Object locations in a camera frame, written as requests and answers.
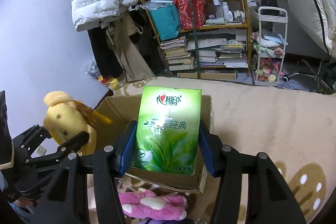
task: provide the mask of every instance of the pink stuffed animal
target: pink stuffed animal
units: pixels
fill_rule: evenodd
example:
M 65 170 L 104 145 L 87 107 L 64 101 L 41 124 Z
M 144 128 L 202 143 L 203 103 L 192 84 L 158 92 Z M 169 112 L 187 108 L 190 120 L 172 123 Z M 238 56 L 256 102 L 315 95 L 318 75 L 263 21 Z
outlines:
M 169 194 L 158 197 L 151 190 L 139 188 L 137 192 L 119 193 L 124 214 L 149 217 L 156 220 L 182 220 L 187 216 L 184 206 L 187 199 L 182 195 Z

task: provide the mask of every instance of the white wall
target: white wall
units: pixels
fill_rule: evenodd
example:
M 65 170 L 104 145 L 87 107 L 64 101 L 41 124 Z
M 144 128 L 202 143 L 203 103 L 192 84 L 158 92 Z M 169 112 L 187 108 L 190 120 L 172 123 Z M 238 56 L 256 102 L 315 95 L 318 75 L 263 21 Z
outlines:
M 94 107 L 107 88 L 83 69 L 93 56 L 86 31 L 76 32 L 70 0 L 0 0 L 0 90 L 12 137 L 39 123 L 43 97 L 63 90 Z M 46 140 L 47 153 L 56 143 Z
M 286 47 L 287 53 L 311 56 L 322 58 L 323 50 L 308 36 L 308 34 L 300 27 L 298 21 L 294 18 L 287 0 L 277 0 L 280 8 L 288 12 L 288 46 Z M 273 30 L 275 32 L 284 34 L 285 27 L 283 24 L 276 23 Z

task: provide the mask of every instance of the red patterned bag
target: red patterned bag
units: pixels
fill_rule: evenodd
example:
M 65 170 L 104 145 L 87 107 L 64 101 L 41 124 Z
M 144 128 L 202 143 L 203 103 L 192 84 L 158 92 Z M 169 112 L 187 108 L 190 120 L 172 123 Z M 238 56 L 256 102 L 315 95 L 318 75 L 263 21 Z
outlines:
M 193 21 L 191 19 L 189 0 L 174 0 L 174 3 L 177 6 L 182 29 L 191 30 L 193 28 Z M 205 22 L 206 4 L 207 0 L 193 0 L 197 28 L 202 27 Z

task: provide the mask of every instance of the silver bolt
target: silver bolt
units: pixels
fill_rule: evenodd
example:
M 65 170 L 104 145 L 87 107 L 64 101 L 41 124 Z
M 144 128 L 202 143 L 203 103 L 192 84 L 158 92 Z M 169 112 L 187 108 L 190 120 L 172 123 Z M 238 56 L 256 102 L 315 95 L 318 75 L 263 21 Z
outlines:
M 112 145 L 107 145 L 104 147 L 104 151 L 105 152 L 111 152 L 113 150 L 113 146 Z
M 222 150 L 224 152 L 230 152 L 231 151 L 231 146 L 225 144 L 225 145 L 222 146 Z
M 69 160 L 73 160 L 73 159 L 75 159 L 77 157 L 77 154 L 76 153 L 70 153 L 69 155 L 68 155 L 68 159 Z
M 262 160 L 265 160 L 265 159 L 267 159 L 267 154 L 264 153 L 264 152 L 261 152 L 261 153 L 259 153 L 259 158 L 261 158 Z

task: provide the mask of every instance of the power outlet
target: power outlet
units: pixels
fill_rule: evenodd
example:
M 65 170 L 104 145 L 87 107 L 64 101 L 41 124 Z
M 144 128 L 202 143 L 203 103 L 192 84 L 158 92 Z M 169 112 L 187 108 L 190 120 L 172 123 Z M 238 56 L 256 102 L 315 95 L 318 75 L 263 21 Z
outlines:
M 40 156 L 44 156 L 46 152 L 47 150 L 41 145 L 36 149 L 36 153 L 38 153 Z

